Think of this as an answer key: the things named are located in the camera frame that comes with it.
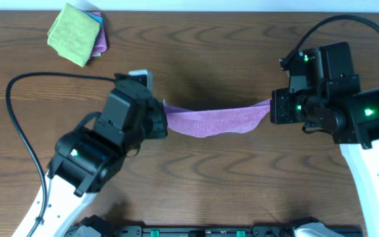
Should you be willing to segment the purple microfiber cloth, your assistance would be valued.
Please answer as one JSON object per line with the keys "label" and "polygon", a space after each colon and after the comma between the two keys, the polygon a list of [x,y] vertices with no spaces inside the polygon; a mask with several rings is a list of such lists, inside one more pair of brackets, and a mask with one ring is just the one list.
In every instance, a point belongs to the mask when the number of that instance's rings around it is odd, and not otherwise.
{"label": "purple microfiber cloth", "polygon": [[270,112],[270,100],[248,107],[207,111],[190,111],[164,105],[164,111],[171,130],[187,136],[206,138],[223,133],[244,134],[254,130]]}

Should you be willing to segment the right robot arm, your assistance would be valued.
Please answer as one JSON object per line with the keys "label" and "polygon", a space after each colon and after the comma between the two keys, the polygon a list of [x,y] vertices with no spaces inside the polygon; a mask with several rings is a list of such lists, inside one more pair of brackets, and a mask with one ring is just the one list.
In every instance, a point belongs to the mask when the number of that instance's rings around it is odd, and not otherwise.
{"label": "right robot arm", "polygon": [[280,62],[289,86],[272,92],[270,121],[332,136],[355,181],[367,234],[379,236],[379,88],[361,90],[346,42]]}

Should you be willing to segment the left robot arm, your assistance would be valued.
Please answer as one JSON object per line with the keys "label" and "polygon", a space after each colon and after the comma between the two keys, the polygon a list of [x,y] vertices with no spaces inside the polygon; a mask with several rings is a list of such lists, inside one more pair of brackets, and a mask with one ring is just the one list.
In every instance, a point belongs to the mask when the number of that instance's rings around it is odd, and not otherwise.
{"label": "left robot arm", "polygon": [[14,115],[13,78],[6,89],[6,104],[14,128],[30,152],[41,180],[31,208],[15,236],[64,236],[77,216],[121,169],[129,151],[138,151],[147,139],[165,138],[167,119],[155,99],[153,75],[148,70],[116,73],[101,112],[87,114],[55,145],[55,154],[43,171],[35,151]]}

